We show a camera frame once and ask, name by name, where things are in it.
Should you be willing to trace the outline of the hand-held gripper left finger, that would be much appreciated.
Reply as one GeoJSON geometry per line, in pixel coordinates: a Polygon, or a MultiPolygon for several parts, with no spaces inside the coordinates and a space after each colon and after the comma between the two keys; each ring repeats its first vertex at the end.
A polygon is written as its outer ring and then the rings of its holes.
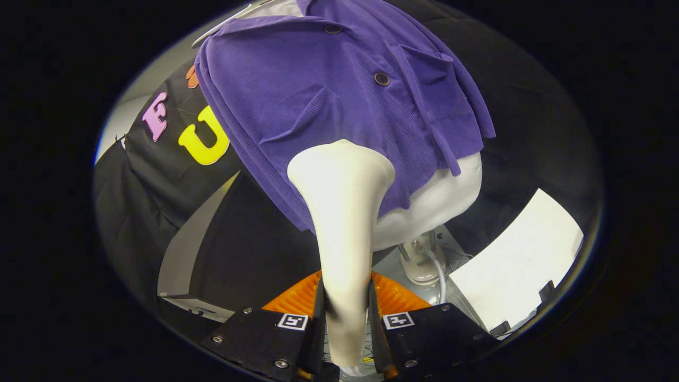
{"type": "Polygon", "coordinates": [[[317,271],[259,309],[238,310],[201,346],[259,381],[315,381],[324,343],[325,294],[317,271]]]}

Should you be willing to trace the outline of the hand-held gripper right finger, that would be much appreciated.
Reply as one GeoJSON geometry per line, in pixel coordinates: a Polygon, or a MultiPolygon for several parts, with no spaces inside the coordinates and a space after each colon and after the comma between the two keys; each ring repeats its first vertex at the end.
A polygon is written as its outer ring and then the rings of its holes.
{"type": "Polygon", "coordinates": [[[372,355],[386,380],[454,380],[499,348],[499,340],[451,303],[431,305],[371,273],[372,355]]]}

